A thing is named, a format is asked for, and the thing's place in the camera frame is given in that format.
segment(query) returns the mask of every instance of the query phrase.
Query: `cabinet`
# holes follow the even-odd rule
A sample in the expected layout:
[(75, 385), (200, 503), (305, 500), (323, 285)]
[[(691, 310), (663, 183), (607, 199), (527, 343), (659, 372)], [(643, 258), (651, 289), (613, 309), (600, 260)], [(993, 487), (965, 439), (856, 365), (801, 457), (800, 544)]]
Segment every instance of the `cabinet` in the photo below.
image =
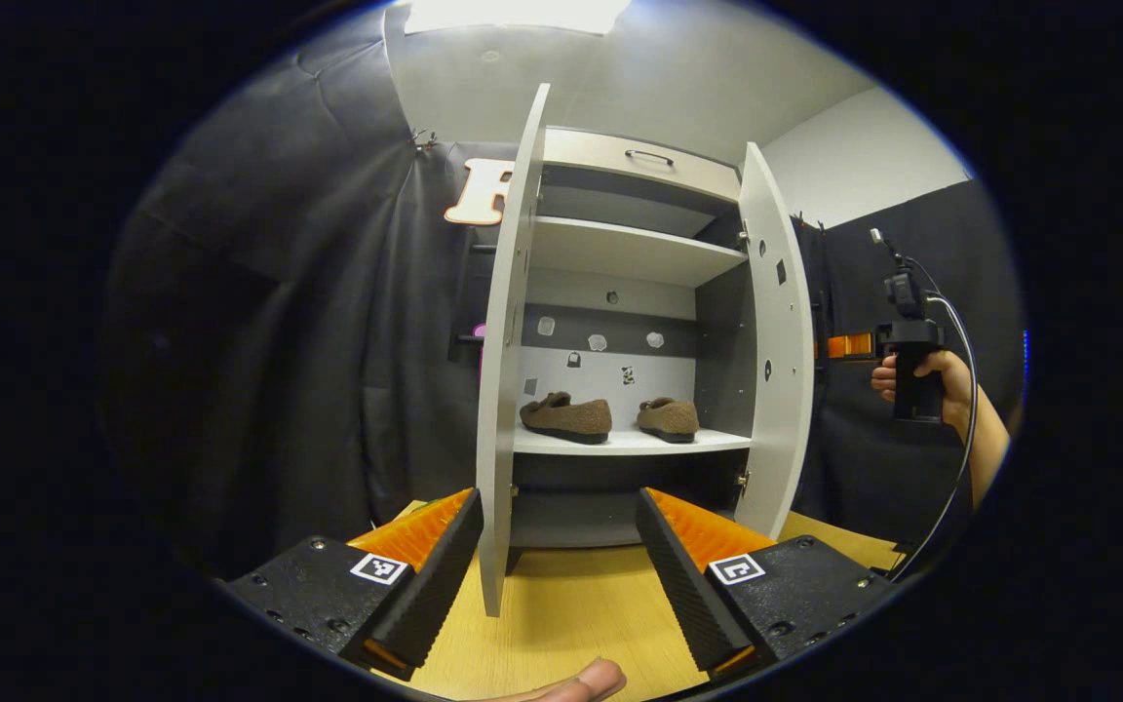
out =
[[(558, 128), (548, 93), (522, 130), (487, 302), (476, 484), (490, 617), (509, 548), (637, 543), (643, 484), (776, 537), (812, 405), (802, 258), (760, 148), (749, 143), (740, 173)], [(606, 400), (610, 439), (526, 430), (518, 409), (554, 391)], [(659, 395), (694, 401), (695, 443), (638, 430), (639, 403)]]

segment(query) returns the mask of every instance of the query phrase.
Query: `wooden letter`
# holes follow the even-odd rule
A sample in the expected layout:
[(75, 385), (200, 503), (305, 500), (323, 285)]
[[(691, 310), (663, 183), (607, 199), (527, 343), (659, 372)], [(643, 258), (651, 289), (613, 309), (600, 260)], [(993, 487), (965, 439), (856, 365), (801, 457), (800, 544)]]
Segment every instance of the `wooden letter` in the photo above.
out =
[(513, 173), (513, 161), (467, 158), (465, 166), (471, 168), (467, 183), (462, 186), (458, 203), (445, 211), (445, 219), (464, 226), (499, 226), (496, 197), (504, 203), (509, 181), (502, 179)]

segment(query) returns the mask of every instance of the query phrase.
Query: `open cabinet door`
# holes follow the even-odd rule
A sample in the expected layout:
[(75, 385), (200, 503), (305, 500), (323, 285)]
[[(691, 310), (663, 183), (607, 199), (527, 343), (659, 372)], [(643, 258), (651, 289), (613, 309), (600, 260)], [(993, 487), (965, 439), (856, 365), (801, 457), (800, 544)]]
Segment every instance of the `open cabinet door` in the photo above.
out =
[(812, 419), (812, 314), (803, 261), (783, 194), (760, 148), (749, 143), (739, 211), (748, 233), (757, 302), (757, 405), (748, 483), (736, 520), (779, 537), (800, 481)]
[(513, 481), (513, 427), (518, 419), (518, 357), (522, 338), (522, 308), (527, 301), (527, 271), (536, 201), (544, 174), (544, 102), (549, 84), (540, 84), (527, 115), (527, 128), (513, 159), (505, 211), (496, 237), (496, 259), (487, 293), (483, 374), (480, 379), (480, 422), (476, 435), (476, 485), (483, 498), (484, 530), (480, 537), (480, 577), (484, 610), (499, 617), (500, 595), (509, 556), (509, 511)]

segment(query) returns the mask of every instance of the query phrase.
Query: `handheld gimbal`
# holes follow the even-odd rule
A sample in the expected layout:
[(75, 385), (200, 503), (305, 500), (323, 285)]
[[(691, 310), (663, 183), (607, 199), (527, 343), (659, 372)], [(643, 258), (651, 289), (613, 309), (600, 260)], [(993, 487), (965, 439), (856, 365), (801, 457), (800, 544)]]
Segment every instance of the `handheld gimbal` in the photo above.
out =
[(904, 319), (878, 325), (874, 329), (874, 353), (897, 356), (895, 364), (895, 413), (905, 422), (941, 423), (943, 421), (943, 379), (939, 373), (924, 377), (913, 374), (921, 361), (931, 352), (943, 348), (943, 329), (926, 317), (926, 298), (913, 279), (912, 258), (902, 256), (877, 228), (870, 228), (875, 244), (883, 244), (891, 252), (898, 270), (883, 281), (887, 301), (895, 306)]

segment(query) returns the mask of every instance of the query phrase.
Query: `brown shoe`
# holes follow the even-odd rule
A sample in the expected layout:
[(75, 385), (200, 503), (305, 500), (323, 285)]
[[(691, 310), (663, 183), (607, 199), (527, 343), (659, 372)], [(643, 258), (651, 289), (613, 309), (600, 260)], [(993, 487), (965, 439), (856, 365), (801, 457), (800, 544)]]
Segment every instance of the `brown shoe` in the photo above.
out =
[(593, 400), (591, 403), (570, 404), (569, 392), (549, 392), (539, 403), (528, 403), (518, 410), (522, 426), (536, 434), (556, 436), (578, 444), (601, 444), (610, 438), (614, 419), (610, 403)]
[(650, 403), (640, 403), (636, 422), (641, 431), (669, 444), (691, 444), (700, 431), (696, 405), (675, 403), (669, 396), (658, 396)]

